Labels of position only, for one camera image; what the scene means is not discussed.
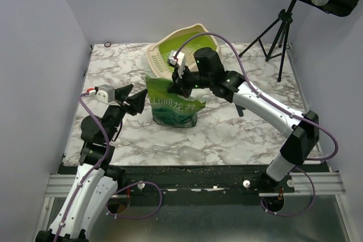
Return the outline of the green cat litter bag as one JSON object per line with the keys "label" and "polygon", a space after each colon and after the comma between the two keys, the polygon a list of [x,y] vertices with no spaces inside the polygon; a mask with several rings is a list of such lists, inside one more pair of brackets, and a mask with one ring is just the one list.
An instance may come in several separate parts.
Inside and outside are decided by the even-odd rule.
{"label": "green cat litter bag", "polygon": [[171,81],[145,76],[153,120],[175,128],[193,128],[197,124],[197,113],[205,108],[206,101],[196,97],[185,98],[168,93]]}

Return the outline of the clear plastic litter scoop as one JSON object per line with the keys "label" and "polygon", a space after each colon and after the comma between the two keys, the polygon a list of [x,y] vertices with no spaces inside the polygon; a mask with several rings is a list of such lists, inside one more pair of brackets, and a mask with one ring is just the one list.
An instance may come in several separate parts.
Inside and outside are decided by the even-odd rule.
{"label": "clear plastic litter scoop", "polygon": [[201,165],[206,159],[202,150],[191,146],[172,148],[154,145],[151,151],[158,158],[176,165]]}

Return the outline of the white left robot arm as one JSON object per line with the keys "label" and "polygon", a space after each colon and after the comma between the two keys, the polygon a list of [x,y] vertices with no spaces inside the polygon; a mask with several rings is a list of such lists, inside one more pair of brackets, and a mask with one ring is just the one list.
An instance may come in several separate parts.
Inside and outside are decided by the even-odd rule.
{"label": "white left robot arm", "polygon": [[110,165],[115,150],[111,143],[121,132],[124,116],[144,110],[147,90],[132,95],[132,89],[132,84],[103,84],[80,95],[88,116],[81,122],[79,165],[61,210],[48,230],[38,232],[36,241],[88,241],[110,197],[125,189],[124,171]]}

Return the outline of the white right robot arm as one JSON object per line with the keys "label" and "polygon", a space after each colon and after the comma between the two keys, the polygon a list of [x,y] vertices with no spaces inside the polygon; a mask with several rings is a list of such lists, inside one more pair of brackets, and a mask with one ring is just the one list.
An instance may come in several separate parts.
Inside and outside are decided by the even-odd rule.
{"label": "white right robot arm", "polygon": [[168,92],[189,97],[192,90],[207,88],[216,97],[251,111],[276,128],[286,142],[261,177],[262,188],[274,192],[294,167],[303,164],[317,144],[319,130],[314,124],[319,121],[318,115],[313,111],[304,114],[289,109],[261,91],[254,92],[254,86],[249,86],[242,74],[225,70],[218,53],[209,47],[195,51],[193,57],[197,71],[190,71],[183,53],[174,50],[170,53],[167,63],[174,71]]}

